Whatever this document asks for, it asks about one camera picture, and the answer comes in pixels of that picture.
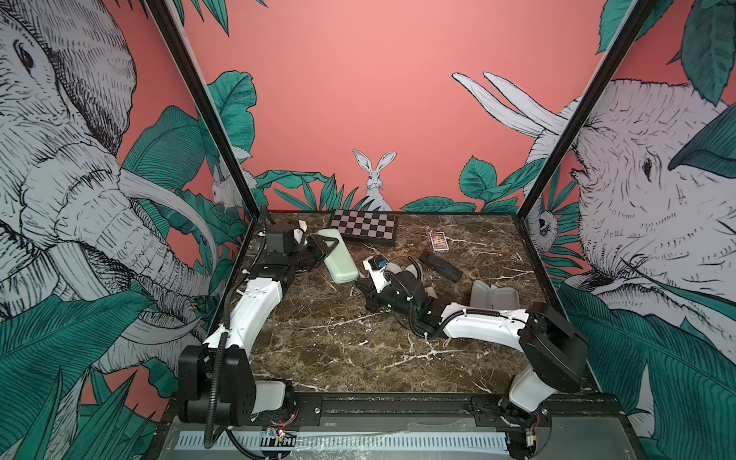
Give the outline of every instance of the rabbit illustration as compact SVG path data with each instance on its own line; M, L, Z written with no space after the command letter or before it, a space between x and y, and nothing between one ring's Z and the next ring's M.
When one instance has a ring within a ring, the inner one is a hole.
M389 203L383 199L383 195L381 194L381 189L383 188L381 169L387 167L396 158L396 152L389 152L381 157L375 169L373 169L370 159L363 152L353 150L353 154L355 154L355 158L358 160L358 165L368 171L368 185L366 190L366 197L368 199L366 202L373 201L368 207L369 210L392 210Z

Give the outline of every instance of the black frame pole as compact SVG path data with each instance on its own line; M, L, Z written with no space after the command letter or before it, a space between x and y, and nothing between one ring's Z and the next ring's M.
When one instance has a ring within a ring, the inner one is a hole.
M166 45L169 47L169 51L179 68L179 72L182 74L184 83L189 88L192 98L194 98L194 104L197 106L199 113L205 121L205 125L207 125L207 129L212 135L215 146L225 161L230 175L235 180L235 185L238 187L240 195L243 196L243 203L245 204L249 217L255 219L258 215L258 206L255 204L255 198L253 198L253 194L250 193L250 188L243 178L240 164L238 164L233 154L227 133L219 120L215 107L211 103L208 89L199 78L197 67L194 65L194 61L187 51L184 39L179 35L175 22L178 21L178 18L174 18L166 7L166 0L146 0L146 3Z
M545 186L552 178L552 174L554 174L562 158L570 151L570 146L573 145L575 137L580 132L580 129L582 129L588 115L592 112L601 94L603 94L606 86L611 81L611 78L613 78L613 74L621 64L621 61L623 61L626 53L629 52L631 44L636 39L644 21L649 17L657 2L658 0L637 0L637 3L633 6L633 10L629 14L629 17L626 18L626 22L623 23L621 30L616 35L613 44L603 58L603 62L598 67L598 71L590 81L585 94L580 99L578 108L573 113L573 116L570 117L570 121L559 136L559 140L555 144L554 149L552 149L547 163L545 163L542 171L539 173L537 181L519 208L517 214L519 219L526 219L531 207L534 206L539 196L542 195Z

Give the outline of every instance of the elephant eye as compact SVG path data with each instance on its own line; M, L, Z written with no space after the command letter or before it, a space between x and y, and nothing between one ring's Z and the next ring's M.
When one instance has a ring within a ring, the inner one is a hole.
M646 174L646 178L651 182L651 177L649 175L651 174L651 159L647 158L644 161L644 164L642 165L642 170L644 171L644 174Z
M23 67L25 67L30 74L31 69L35 66L33 58L29 52L23 48L23 44L19 40L13 42L13 48L15 49L15 53L18 55L18 58L20 58Z

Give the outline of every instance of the vent grille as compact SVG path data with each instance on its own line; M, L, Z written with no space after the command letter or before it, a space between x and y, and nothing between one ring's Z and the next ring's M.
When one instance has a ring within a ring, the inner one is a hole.
M303 431L296 439L265 436L257 431L235 431L238 442L249 450L420 450L443 452L507 453L503 433L443 433L414 432L396 434L339 433L334 431ZM181 431L176 450L204 450L204 433ZM212 447L214 450L235 450L224 434Z

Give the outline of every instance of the rabbit ear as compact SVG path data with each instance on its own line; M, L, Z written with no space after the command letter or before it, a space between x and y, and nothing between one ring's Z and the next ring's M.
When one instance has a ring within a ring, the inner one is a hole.
M353 150L353 154L355 155L355 159L358 160L358 165L361 168L365 169L368 172L373 171L373 165L370 162L370 158L368 158L363 152Z
M375 170L380 171L381 169L387 167L389 163L391 163L394 158L396 158L396 152L389 152L385 154L383 157L381 157L381 161L378 162L378 166L376 166Z

